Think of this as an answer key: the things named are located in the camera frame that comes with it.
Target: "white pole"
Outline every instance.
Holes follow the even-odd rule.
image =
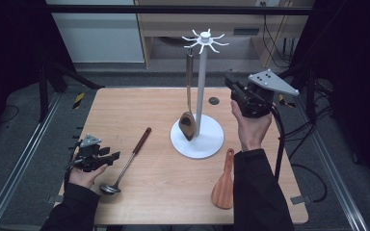
[[[206,73],[206,60],[208,57],[208,49],[203,47],[203,51],[199,56],[199,76],[198,76],[198,104],[197,104],[197,132],[195,136],[199,136],[200,121],[202,116],[202,103],[203,103],[203,90],[205,89],[205,73]]]

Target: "hand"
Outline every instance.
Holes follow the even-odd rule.
[[[71,170],[68,183],[72,183],[89,189],[94,184],[94,179],[101,173],[103,173],[106,170],[107,166],[108,165],[105,164],[92,172],[85,172],[81,169],[74,167]]]
[[[261,143],[272,123],[272,115],[268,114],[260,118],[244,117],[236,101],[232,100],[230,105],[238,122],[238,134],[242,151],[261,148]]]

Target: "white cabinet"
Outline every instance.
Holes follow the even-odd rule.
[[[132,0],[46,0],[51,4],[134,5]],[[74,63],[143,63],[134,13],[53,13]]]

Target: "gray bracket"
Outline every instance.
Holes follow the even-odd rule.
[[[101,142],[101,139],[88,134],[80,143],[80,147],[87,147],[87,146],[94,145],[100,142]]]
[[[271,69],[251,74],[249,80],[262,87],[263,89],[273,90],[293,96],[299,95],[299,91],[293,89],[289,84],[280,79]]]

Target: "person's left hand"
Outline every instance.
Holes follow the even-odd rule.
[[[106,170],[107,166],[108,165],[105,164],[92,172],[85,172],[81,169],[74,167],[70,172],[70,178],[68,180],[68,183],[90,189],[94,184],[95,178],[99,176],[101,173],[103,173]]]

